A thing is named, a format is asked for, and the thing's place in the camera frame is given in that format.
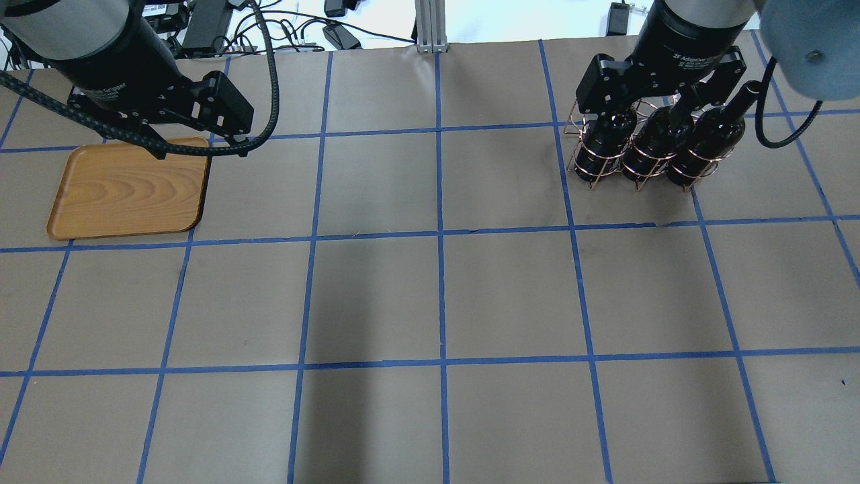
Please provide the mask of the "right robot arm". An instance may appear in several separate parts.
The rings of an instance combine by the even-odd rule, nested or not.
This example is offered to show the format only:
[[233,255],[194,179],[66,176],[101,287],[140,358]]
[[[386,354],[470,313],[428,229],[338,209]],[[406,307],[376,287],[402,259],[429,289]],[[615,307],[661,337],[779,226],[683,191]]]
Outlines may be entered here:
[[857,1],[655,1],[627,59],[593,57],[576,89],[578,110],[602,116],[674,94],[695,108],[725,102],[744,71],[730,52],[754,13],[796,92],[815,101],[858,96]]

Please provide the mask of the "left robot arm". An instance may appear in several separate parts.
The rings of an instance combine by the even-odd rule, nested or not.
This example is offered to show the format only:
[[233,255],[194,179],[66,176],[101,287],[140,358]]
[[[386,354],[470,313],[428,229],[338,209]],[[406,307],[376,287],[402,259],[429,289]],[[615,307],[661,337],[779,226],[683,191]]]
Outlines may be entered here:
[[260,147],[249,138],[254,108],[212,71],[188,79],[142,15],[142,1],[3,1],[2,26],[58,71],[78,95],[62,102],[2,73],[2,86],[102,138],[169,154],[218,157]]

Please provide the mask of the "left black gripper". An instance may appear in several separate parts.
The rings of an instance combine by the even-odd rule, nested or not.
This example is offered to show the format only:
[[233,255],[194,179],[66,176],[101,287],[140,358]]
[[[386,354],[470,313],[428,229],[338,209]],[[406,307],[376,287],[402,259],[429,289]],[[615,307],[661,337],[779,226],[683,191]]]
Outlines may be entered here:
[[[222,71],[191,82],[168,46],[144,19],[59,22],[40,37],[40,54],[102,110],[151,124],[181,124],[221,136],[245,157],[254,108]],[[117,120],[101,129],[106,140],[147,150],[163,161],[166,143],[148,124]]]

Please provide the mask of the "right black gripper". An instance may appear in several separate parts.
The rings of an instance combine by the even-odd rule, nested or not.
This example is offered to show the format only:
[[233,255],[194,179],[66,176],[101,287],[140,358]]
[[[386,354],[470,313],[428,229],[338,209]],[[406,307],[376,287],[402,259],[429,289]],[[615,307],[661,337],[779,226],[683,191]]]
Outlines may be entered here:
[[655,1],[630,55],[594,55],[576,89],[578,112],[605,116],[617,102],[680,98],[673,125],[695,110],[727,101],[746,71],[734,43],[748,22],[744,1]]

